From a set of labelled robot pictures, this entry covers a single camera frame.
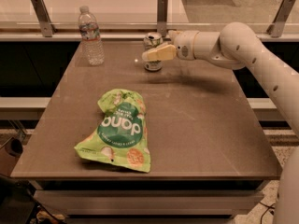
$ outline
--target brown tabletop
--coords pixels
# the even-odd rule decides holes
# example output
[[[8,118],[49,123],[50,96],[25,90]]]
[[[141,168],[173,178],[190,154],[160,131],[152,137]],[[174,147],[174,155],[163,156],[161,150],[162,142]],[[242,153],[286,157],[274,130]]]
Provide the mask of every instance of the brown tabletop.
[[[104,65],[79,46],[12,177],[76,180],[278,179],[281,167],[234,73],[175,59],[151,73],[142,42],[104,42]],[[84,162],[74,146],[103,120],[98,99],[112,89],[139,92],[147,107],[151,170]]]

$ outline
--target green bag of chips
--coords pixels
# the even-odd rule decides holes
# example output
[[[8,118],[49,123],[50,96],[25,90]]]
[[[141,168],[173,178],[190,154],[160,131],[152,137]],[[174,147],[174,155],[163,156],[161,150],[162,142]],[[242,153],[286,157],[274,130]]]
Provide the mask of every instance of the green bag of chips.
[[[105,118],[97,129],[75,146],[85,160],[100,161],[148,173],[146,107],[134,91],[115,89],[98,101]]]

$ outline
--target bottle label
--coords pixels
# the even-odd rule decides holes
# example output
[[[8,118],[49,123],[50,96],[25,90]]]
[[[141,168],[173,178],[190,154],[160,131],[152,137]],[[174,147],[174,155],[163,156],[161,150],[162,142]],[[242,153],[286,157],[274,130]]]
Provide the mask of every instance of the bottle label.
[[[81,32],[82,39],[85,41],[95,41],[101,39],[99,27],[95,22],[80,25],[79,30]]]

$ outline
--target dark green logo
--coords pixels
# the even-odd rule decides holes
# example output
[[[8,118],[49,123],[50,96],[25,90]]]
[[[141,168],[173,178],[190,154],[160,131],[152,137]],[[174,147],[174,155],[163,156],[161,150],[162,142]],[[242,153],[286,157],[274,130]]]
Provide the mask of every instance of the dark green logo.
[[[111,116],[106,116],[97,129],[100,138],[108,145],[118,148],[136,145],[143,134],[138,109],[123,102]]]

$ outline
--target metal post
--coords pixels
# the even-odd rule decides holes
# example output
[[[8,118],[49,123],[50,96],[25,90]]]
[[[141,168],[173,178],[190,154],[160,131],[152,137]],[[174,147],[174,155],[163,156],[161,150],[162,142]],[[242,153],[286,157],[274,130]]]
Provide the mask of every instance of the metal post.
[[[160,33],[162,37],[167,35],[167,10],[168,0],[158,0],[157,33]]]
[[[267,33],[272,37],[280,37],[282,35],[285,23],[291,13],[295,1],[296,0],[282,0],[276,17],[267,29]]]
[[[50,17],[44,0],[31,0],[31,2],[35,9],[42,35],[45,37],[52,37],[56,30],[50,22]]]

